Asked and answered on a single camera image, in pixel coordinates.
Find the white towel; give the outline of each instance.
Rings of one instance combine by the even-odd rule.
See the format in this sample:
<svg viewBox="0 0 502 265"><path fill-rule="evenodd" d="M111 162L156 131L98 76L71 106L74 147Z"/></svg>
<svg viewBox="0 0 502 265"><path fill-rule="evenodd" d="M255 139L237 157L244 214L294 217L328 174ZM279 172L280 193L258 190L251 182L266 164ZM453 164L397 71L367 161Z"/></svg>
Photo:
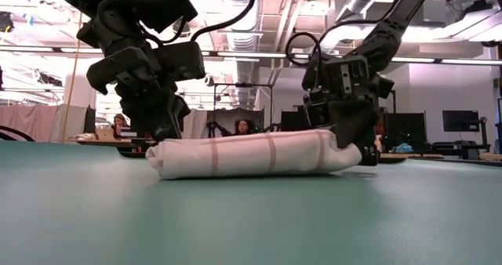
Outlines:
<svg viewBox="0 0 502 265"><path fill-rule="evenodd" d="M164 140L147 159L166 180L218 176L329 173L357 165L361 153L340 149L328 130L271 132L202 140Z"/></svg>

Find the laptop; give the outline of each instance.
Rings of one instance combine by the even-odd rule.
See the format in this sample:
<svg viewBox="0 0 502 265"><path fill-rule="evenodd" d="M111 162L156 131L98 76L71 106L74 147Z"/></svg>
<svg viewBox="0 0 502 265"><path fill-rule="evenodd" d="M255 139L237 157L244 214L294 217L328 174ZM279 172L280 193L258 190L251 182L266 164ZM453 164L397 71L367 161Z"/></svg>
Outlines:
<svg viewBox="0 0 502 265"><path fill-rule="evenodd" d="M115 141L113 137L113 129L98 129L96 131L97 139L99 141Z"/></svg>

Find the ceiling beam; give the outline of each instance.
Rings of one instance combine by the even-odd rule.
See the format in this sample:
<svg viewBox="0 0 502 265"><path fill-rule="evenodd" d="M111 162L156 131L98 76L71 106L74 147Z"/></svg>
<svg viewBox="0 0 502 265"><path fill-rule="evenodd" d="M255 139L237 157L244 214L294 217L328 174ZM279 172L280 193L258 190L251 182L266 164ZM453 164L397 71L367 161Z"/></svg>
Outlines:
<svg viewBox="0 0 502 265"><path fill-rule="evenodd" d="M284 31L286 23L288 22L289 11L291 10L292 5L293 5L293 0L286 0L284 9L282 10L282 15L281 13L279 13L279 15L281 15L281 20L279 21L277 33L275 34L274 47L272 48L272 51L280 50L279 43L281 42L282 32Z"/></svg>
<svg viewBox="0 0 502 265"><path fill-rule="evenodd" d="M295 27L296 20L298 19L298 16L301 13L301 8L302 8L303 4L304 4L304 0L296 0L295 9L293 10L293 15L291 15L291 18L289 19L286 35L284 36L284 42L281 45L281 52L286 50L286 43L288 42L289 38L291 37L291 34L293 33L293 29Z"/></svg>

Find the ceiling light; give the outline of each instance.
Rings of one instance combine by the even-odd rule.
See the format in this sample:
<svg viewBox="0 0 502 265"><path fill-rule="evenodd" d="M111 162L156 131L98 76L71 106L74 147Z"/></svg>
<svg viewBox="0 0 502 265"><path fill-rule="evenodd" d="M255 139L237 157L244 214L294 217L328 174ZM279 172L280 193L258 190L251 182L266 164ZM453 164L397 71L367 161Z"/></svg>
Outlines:
<svg viewBox="0 0 502 265"><path fill-rule="evenodd" d="M460 64L460 65L485 65L502 66L502 60L467 60L467 59L444 59L441 64Z"/></svg>
<svg viewBox="0 0 502 265"><path fill-rule="evenodd" d="M286 58L284 53L240 53L240 52L216 52L222 57L249 57L249 58Z"/></svg>
<svg viewBox="0 0 502 265"><path fill-rule="evenodd" d="M263 32L256 31L218 31L218 34L226 34L226 35L249 35L249 36L263 36Z"/></svg>
<svg viewBox="0 0 502 265"><path fill-rule="evenodd" d="M245 57L224 57L224 61L241 61L241 62L260 62L258 58L245 58Z"/></svg>
<svg viewBox="0 0 502 265"><path fill-rule="evenodd" d="M304 53L301 53L301 54L293 54L293 59L298 59L298 60L307 60L309 59L310 56L308 54L304 54Z"/></svg>
<svg viewBox="0 0 502 265"><path fill-rule="evenodd" d="M454 24L444 27L447 35L456 38L472 38L481 30L486 30L497 24L502 13L497 13L495 9L487 9L465 14L465 17Z"/></svg>
<svg viewBox="0 0 502 265"><path fill-rule="evenodd" d="M41 47L41 46L2 46L0 45L0 51L10 51L10 52L43 52L50 53L53 51L50 47Z"/></svg>
<svg viewBox="0 0 502 265"><path fill-rule="evenodd" d="M433 63L435 59L433 58L413 58L413 57L394 57L392 62L396 63Z"/></svg>
<svg viewBox="0 0 502 265"><path fill-rule="evenodd" d="M77 49L76 48L63 48L61 49L63 53L76 53ZM78 49L79 53L102 53L101 49L83 49L80 48Z"/></svg>
<svg viewBox="0 0 502 265"><path fill-rule="evenodd" d="M475 37L469 39L469 42L491 42L491 41L502 41L502 24L498 24L495 27L476 35Z"/></svg>

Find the table surface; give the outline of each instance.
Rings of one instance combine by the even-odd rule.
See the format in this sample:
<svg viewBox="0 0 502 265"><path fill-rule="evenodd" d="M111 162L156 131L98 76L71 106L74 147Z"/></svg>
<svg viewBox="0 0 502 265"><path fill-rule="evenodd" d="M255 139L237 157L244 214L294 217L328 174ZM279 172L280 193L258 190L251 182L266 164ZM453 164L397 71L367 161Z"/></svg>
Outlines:
<svg viewBox="0 0 502 265"><path fill-rule="evenodd" d="M381 153L380 158L443 158L441 154Z"/></svg>
<svg viewBox="0 0 502 265"><path fill-rule="evenodd" d="M0 141L0 264L500 264L502 169L349 171L161 181L111 147Z"/></svg>

